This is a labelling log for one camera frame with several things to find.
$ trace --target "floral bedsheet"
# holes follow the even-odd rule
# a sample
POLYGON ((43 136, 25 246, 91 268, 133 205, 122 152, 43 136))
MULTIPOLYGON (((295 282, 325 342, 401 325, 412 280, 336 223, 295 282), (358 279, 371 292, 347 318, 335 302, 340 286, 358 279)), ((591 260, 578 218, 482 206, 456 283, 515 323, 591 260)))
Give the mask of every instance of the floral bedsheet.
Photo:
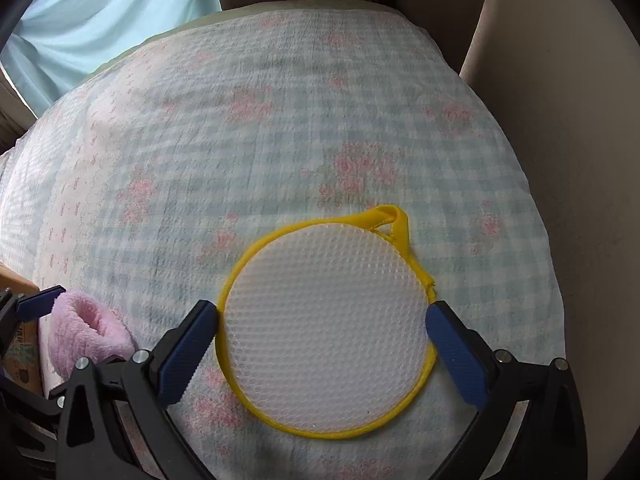
MULTIPOLYGON (((0 172, 0 259, 98 297, 141 348, 215 302, 271 230, 395 203, 440 297, 489 345, 545 364, 564 353, 546 232, 511 147, 391 12, 274 10, 149 43, 60 99, 0 172)), ((434 471, 474 410, 437 364, 380 430, 309 440, 250 415, 209 351, 170 413, 222 480, 405 480, 434 471)))

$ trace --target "blue gingham pattern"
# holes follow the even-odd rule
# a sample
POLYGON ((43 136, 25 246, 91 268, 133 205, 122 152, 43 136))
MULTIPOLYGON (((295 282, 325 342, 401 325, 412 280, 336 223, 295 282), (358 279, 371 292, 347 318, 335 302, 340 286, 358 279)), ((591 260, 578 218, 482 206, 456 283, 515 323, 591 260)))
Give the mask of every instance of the blue gingham pattern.
MULTIPOLYGON (((439 296, 489 345, 544 364, 564 353, 546 232, 511 147, 395 14, 277 10, 157 40, 60 99, 0 169, 2 261, 112 305, 142 348, 215 302, 259 237, 373 201, 407 212, 439 296), (356 152, 388 167, 353 176, 356 152)), ((46 337, 43 322, 52 387, 46 337)), ((209 351, 170 412, 222 480, 405 480, 434 471, 474 409, 438 363, 380 430, 309 440, 236 405, 209 351)))

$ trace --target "pink flower pattern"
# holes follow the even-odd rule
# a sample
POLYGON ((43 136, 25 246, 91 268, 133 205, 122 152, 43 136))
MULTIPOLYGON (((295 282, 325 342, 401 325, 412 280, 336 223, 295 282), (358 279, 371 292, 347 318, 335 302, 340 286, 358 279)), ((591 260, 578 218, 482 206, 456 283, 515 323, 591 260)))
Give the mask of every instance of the pink flower pattern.
POLYGON ((422 108, 422 114, 435 120, 436 126, 446 137, 457 138, 473 133, 473 114, 466 106, 452 98, 435 98, 422 108))
POLYGON ((127 203, 122 221, 125 224, 142 222, 148 214, 149 199, 155 192, 153 181, 142 176, 142 168, 136 168, 127 189, 118 193, 117 199, 127 203))
POLYGON ((205 382, 209 387, 206 395, 196 396, 194 413, 188 420, 188 426, 199 434, 209 434, 213 426, 239 428, 247 418, 247 412, 231 391, 219 368, 206 368, 205 382))
POLYGON ((229 456, 231 454, 229 446, 223 446, 222 444, 216 446, 216 451, 220 456, 229 456))
POLYGON ((338 150, 325 153, 326 164, 315 171, 301 170, 301 176, 320 176, 318 207, 355 204, 371 208, 377 195, 394 190, 399 180, 401 150, 389 151, 376 142, 344 142, 338 150))
POLYGON ((343 76, 333 76, 329 78, 328 85, 334 90, 345 90, 349 87, 349 81, 343 76))
POLYGON ((271 14, 260 18, 259 25, 261 28, 275 28, 287 23, 287 17, 284 14, 271 14))
POLYGON ((171 115, 172 113, 174 113, 177 107, 178 105, 172 101, 167 101, 164 104, 162 104, 162 110, 164 110, 164 113, 166 115, 171 115))
POLYGON ((262 121, 269 117, 273 104, 265 101, 269 85, 260 88, 236 89, 226 112, 227 123, 262 121))
POLYGON ((238 222, 238 213, 227 213, 218 219, 218 225, 214 229, 213 240, 205 244, 200 254, 196 257, 196 261, 200 265, 207 265, 213 260, 236 259, 239 255, 242 244, 239 243, 238 234, 236 233, 236 223, 238 222))
POLYGON ((199 64, 208 63, 213 59, 213 53, 208 52, 207 50, 204 50, 202 52, 197 53, 195 58, 199 64))
POLYGON ((493 204, 489 201, 482 202, 482 214, 476 219, 476 230, 478 234, 474 236, 471 243, 472 254, 487 253, 494 248, 504 230, 502 219, 497 213, 492 212, 493 204))

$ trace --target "pink terry cloth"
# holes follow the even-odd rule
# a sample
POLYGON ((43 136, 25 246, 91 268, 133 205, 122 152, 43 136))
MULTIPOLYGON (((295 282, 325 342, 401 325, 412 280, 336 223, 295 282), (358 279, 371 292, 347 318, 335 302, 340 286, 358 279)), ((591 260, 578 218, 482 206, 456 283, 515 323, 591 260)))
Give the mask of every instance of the pink terry cloth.
POLYGON ((80 290, 58 296, 51 311, 49 358, 64 380, 80 357, 98 363, 112 355, 129 359, 134 351, 129 332, 108 307, 80 290))

